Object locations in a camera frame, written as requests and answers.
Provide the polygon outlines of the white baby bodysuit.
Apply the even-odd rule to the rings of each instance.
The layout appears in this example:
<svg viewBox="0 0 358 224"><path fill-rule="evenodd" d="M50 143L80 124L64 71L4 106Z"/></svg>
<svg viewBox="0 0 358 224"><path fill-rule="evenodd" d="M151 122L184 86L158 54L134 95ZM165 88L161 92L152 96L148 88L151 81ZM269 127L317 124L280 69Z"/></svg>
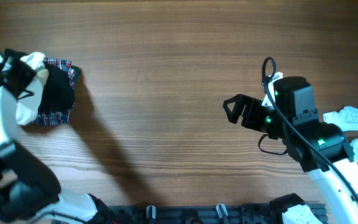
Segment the white baby bodysuit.
<svg viewBox="0 0 358 224"><path fill-rule="evenodd" d="M36 119L36 116L38 114L38 108L42 99L42 93L44 90L44 86L47 82L49 72L45 68L44 64L45 55L41 52L34 52L29 55L20 56L17 58L25 62L37 73L33 81L27 87L27 90L34 92L34 96L30 96L27 98L16 98L16 123L19 125L27 125Z"/></svg>

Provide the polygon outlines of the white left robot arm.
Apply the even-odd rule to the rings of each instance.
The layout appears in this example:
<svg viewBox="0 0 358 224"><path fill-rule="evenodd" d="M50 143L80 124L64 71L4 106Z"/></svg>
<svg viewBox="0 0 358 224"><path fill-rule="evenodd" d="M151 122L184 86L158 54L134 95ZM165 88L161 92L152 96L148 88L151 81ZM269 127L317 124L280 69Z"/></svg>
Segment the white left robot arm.
<svg viewBox="0 0 358 224"><path fill-rule="evenodd" d="M21 111L39 106L45 78L40 60L0 54L0 220L51 219L56 223L118 223L117 215L91 194L63 189L55 174L19 142Z"/></svg>

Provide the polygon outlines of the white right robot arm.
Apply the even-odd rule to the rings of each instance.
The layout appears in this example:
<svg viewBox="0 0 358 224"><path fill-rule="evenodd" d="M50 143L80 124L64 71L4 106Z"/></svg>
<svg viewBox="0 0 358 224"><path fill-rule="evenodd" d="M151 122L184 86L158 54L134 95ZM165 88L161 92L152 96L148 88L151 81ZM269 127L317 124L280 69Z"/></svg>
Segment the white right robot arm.
<svg viewBox="0 0 358 224"><path fill-rule="evenodd" d="M319 120L303 77L264 81L264 100L238 94L223 102L229 122L281 139L317 186L338 223L358 223L358 165L344 132Z"/></svg>

